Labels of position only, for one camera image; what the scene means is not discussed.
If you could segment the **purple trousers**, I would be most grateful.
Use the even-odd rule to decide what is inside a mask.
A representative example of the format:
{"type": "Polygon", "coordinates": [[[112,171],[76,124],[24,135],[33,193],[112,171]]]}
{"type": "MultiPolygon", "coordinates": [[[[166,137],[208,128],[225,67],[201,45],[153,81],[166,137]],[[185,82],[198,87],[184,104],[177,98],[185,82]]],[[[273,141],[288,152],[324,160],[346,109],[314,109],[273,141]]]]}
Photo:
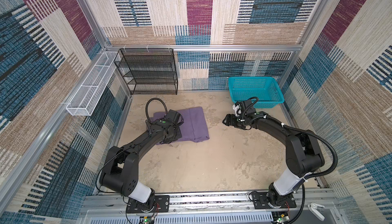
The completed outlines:
{"type": "Polygon", "coordinates": [[[184,123],[179,127],[181,137],[176,136],[173,142],[202,142],[209,140],[208,126],[202,107],[182,109],[177,110],[177,112],[182,115],[180,122],[184,121],[184,123]]]}

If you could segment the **teal plastic basket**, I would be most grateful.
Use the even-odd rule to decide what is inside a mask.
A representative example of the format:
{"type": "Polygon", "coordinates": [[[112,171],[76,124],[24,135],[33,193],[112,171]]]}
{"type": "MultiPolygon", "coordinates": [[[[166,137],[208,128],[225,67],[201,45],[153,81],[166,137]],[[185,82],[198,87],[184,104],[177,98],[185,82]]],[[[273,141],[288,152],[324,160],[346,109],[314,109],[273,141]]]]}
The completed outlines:
{"type": "Polygon", "coordinates": [[[228,88],[234,103],[257,97],[259,100],[254,105],[257,109],[271,109],[285,102],[278,83],[272,77],[230,77],[228,88]]]}

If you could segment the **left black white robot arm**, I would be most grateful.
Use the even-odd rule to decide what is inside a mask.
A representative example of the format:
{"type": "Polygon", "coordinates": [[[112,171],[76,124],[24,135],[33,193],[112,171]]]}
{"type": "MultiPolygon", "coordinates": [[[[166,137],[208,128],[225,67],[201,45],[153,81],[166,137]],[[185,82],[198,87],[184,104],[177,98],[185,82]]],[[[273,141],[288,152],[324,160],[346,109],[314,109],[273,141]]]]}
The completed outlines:
{"type": "Polygon", "coordinates": [[[155,207],[155,191],[139,181],[139,163],[156,144],[168,144],[181,138],[182,122],[156,120],[132,142],[109,149],[99,183],[115,193],[129,198],[144,211],[155,207]]]}

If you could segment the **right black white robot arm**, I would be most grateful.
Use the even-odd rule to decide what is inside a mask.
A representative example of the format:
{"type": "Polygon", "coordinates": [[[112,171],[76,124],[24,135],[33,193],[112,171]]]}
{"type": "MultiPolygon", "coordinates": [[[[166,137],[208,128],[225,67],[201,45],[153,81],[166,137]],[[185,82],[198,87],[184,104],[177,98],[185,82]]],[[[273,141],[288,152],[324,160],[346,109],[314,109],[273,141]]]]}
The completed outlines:
{"type": "Polygon", "coordinates": [[[325,164],[319,143],[311,135],[311,131],[300,132],[264,112],[250,114],[245,118],[228,114],[223,119],[223,124],[242,130],[250,126],[266,132],[285,146],[286,170],[270,184],[266,196],[272,208],[284,205],[306,181],[305,178],[325,164]]]}

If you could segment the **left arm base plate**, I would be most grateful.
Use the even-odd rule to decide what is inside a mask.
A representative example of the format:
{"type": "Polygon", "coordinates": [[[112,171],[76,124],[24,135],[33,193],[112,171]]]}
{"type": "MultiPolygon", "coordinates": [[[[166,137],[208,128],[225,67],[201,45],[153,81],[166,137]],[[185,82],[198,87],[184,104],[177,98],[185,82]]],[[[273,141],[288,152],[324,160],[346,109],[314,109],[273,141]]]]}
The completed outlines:
{"type": "Polygon", "coordinates": [[[169,195],[152,195],[149,197],[146,203],[142,203],[133,198],[129,198],[126,207],[126,213],[167,213],[169,210],[169,204],[169,195]]]}

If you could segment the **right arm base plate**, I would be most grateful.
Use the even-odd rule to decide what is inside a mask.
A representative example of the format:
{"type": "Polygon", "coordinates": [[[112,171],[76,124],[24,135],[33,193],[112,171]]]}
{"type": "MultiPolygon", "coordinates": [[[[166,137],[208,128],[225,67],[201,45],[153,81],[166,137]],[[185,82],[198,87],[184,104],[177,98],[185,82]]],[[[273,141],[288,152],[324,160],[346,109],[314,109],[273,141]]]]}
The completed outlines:
{"type": "Polygon", "coordinates": [[[297,207],[292,193],[282,196],[274,191],[252,191],[248,194],[248,198],[255,209],[291,209],[297,207]]]}

